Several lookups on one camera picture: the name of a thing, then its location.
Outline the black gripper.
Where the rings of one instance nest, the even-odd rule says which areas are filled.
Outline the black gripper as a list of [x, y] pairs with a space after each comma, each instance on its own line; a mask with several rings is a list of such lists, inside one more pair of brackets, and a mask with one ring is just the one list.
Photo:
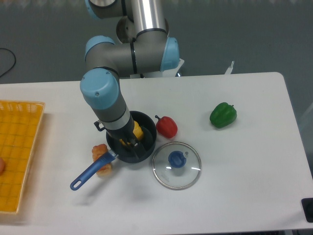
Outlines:
[[138, 138], [134, 134], [134, 120], [127, 122], [120, 120], [106, 122], [107, 142], [110, 148], [119, 148], [122, 146], [119, 140], [123, 141], [123, 146], [127, 149], [133, 149], [138, 159], [143, 159], [146, 150], [142, 143], [138, 143]]

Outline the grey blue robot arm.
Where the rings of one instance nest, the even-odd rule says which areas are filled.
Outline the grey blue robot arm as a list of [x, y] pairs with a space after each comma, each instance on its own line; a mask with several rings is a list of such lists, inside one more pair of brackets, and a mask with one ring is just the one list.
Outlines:
[[124, 162], [141, 162], [155, 148], [156, 126], [146, 114], [128, 109], [119, 79], [177, 68], [178, 42], [168, 35], [158, 0], [88, 0], [85, 4], [99, 19], [122, 16], [131, 22], [133, 34], [127, 43], [116, 44], [106, 36], [88, 40], [87, 72], [80, 90], [98, 118], [95, 126], [106, 130], [111, 150]]

